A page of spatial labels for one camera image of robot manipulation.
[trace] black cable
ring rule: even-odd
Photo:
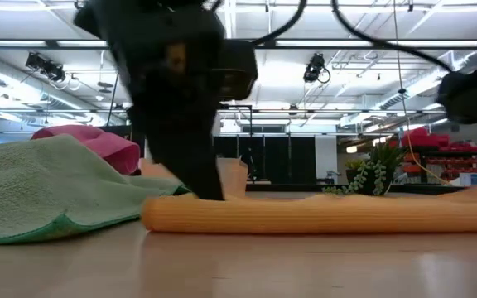
[[[326,80],[326,81],[322,81],[320,80],[320,77],[318,76],[318,82],[322,83],[322,84],[327,84],[330,82],[330,78],[331,78],[331,75],[330,75],[330,71],[328,69],[326,69],[325,67],[323,67],[323,70],[327,72],[327,74],[329,74],[329,78]]]
[[[216,0],[216,2],[213,3],[213,6],[211,7],[211,11],[216,12],[216,10],[219,8],[220,4],[222,4],[222,0]]]
[[[294,26],[297,23],[297,21],[299,21],[299,18],[301,17],[303,12],[305,11],[305,7],[306,7],[306,0],[300,0],[299,5],[297,6],[296,13],[294,14],[294,16],[290,20],[288,20],[288,22],[286,24],[282,25],[280,28],[278,28],[274,32],[272,32],[270,34],[267,34],[267,35],[265,35],[261,38],[258,38],[255,41],[252,41],[252,43],[255,46],[258,46],[258,45],[261,45],[261,44],[263,44],[267,41],[272,41],[272,40],[278,38],[282,33],[288,31],[288,29],[292,28],[292,26]]]
[[[108,121],[106,122],[106,126],[109,126],[109,119],[112,117],[113,102],[115,101],[115,92],[117,91],[118,82],[119,82],[119,72],[117,72],[117,78],[115,78],[115,85],[113,87],[113,93],[112,93],[112,103],[109,105]]]
[[[422,53],[422,52],[420,52],[416,49],[413,49],[409,46],[394,45],[394,44],[389,43],[387,41],[373,38],[371,36],[366,35],[365,33],[361,32],[361,31],[358,31],[358,30],[354,29],[349,24],[349,21],[347,21],[347,19],[340,12],[340,6],[338,5],[338,0],[330,0],[330,5],[332,6],[332,12],[335,14],[338,21],[345,27],[345,29],[347,29],[347,31],[351,32],[351,34],[353,34],[354,36],[357,36],[359,39],[361,39],[363,41],[369,41],[372,44],[374,44],[376,46],[381,46],[385,49],[399,50],[401,52],[408,53],[410,55],[414,55],[414,56],[419,57],[421,59],[424,59],[428,62],[431,62],[435,65],[438,65],[438,66],[442,67],[443,69],[445,69],[449,72],[453,72],[452,68],[449,65],[447,65],[445,62],[443,62],[441,60],[438,60],[435,57],[432,57],[430,55]]]

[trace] ceiling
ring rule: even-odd
[[[327,3],[326,0],[309,0],[300,21],[281,38],[350,38],[335,20]],[[342,12],[353,24],[359,24],[360,30],[387,39],[395,38],[393,3],[393,0],[340,0]],[[409,3],[415,7],[412,12],[405,9]],[[477,0],[397,0],[396,4],[399,38],[477,40]],[[296,5],[297,0],[225,0],[218,14],[226,25],[229,38],[254,39],[284,24],[296,10]],[[70,0],[0,0],[0,39],[93,39],[93,36],[72,25],[75,12]],[[0,49],[0,61],[29,74],[25,61],[30,51]],[[78,78],[79,83],[73,80],[61,90],[61,97],[82,101],[88,104],[88,108],[109,108],[112,94],[106,94],[100,101],[96,98],[99,81],[115,84],[115,64],[108,52],[104,54],[102,66],[100,50],[34,52],[64,65],[69,75]],[[331,81],[323,86],[304,84],[302,79],[305,64],[316,52],[323,54],[332,74]],[[427,51],[435,56],[446,52]],[[454,57],[471,52],[456,50]],[[275,49],[256,50],[256,56],[259,78],[249,98],[242,102],[255,108],[288,108],[291,103],[299,103],[300,108],[308,109],[372,108],[399,89],[399,65],[404,84],[413,83],[435,69],[434,65],[403,53],[399,55],[399,64],[397,52],[384,50]],[[38,74],[31,76],[48,86],[49,82],[44,77]],[[409,108],[425,108],[434,93],[435,88],[426,88],[414,94],[409,99]],[[130,98],[122,85],[118,86],[114,101],[129,105]],[[318,115],[317,119],[343,116]],[[367,117],[362,121],[367,123],[369,119]]]

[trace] green towel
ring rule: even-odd
[[[63,238],[137,219],[171,180],[120,175],[69,135],[0,145],[0,244]]]

